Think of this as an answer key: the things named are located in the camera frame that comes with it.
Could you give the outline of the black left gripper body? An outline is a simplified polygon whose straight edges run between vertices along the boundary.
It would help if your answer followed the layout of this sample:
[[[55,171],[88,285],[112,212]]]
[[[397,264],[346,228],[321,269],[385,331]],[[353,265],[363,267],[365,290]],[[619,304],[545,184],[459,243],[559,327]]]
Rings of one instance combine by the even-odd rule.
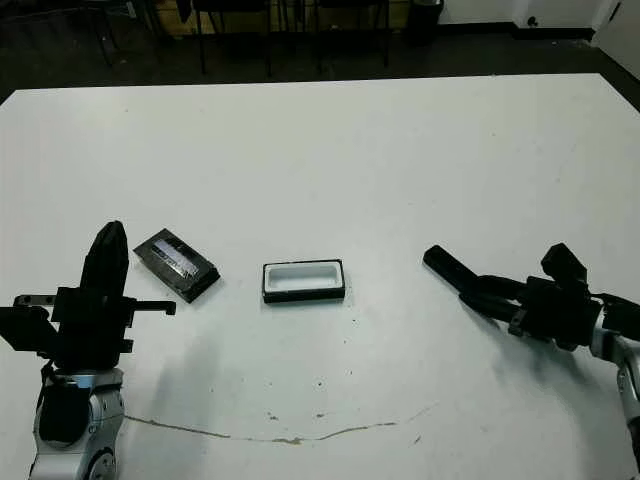
[[[132,351],[125,330],[137,312],[173,315],[176,303],[60,287],[54,295],[17,296],[13,312],[16,351],[34,352],[63,370],[108,370]]]

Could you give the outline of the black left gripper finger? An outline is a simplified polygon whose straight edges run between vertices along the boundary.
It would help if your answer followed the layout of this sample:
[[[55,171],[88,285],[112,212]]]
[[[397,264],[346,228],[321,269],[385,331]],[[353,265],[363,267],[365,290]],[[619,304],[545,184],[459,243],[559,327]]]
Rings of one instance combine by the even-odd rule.
[[[117,295],[124,293],[126,278],[129,268],[129,253],[127,236],[123,224],[114,222],[114,292]]]
[[[109,285],[109,235],[112,223],[108,222],[96,235],[87,255],[81,274],[82,288],[104,289]]]

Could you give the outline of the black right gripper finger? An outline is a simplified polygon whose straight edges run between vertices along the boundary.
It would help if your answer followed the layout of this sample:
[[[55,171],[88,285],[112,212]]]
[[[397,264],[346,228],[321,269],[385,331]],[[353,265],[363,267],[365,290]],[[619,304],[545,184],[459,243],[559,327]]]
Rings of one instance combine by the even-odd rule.
[[[496,275],[480,275],[470,295],[490,300],[518,300],[527,288],[523,282]]]
[[[508,298],[486,292],[461,292],[459,299],[476,313],[506,323],[510,323],[520,310]]]

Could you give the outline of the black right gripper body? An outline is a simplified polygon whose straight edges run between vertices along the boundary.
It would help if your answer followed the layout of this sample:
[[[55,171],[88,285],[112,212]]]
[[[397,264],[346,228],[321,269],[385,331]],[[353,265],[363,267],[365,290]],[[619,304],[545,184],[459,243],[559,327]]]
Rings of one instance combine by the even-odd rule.
[[[602,306],[586,290],[530,276],[516,299],[520,306],[509,322],[510,334],[553,340],[564,350],[591,344]]]

